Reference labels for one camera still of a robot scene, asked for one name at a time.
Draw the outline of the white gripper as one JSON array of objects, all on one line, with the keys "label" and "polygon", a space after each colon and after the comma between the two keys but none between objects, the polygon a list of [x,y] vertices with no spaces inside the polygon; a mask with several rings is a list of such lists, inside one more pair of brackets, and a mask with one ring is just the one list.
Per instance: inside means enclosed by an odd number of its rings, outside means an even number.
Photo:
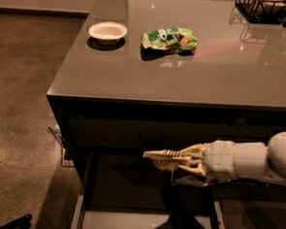
[{"label": "white gripper", "polygon": [[235,178],[234,145],[230,141],[216,141],[180,150],[146,150],[143,156],[153,160],[154,166],[161,171],[182,170],[197,177],[207,176],[209,179],[227,181]]}]

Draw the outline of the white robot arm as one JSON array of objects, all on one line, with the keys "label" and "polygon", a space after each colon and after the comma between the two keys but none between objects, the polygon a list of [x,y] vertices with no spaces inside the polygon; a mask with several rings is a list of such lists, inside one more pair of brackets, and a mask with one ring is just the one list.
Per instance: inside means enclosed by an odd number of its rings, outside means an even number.
[{"label": "white robot arm", "polygon": [[205,187],[245,179],[286,186],[286,132],[265,144],[213,141],[181,150],[146,150],[143,156],[170,173],[173,184]]}]

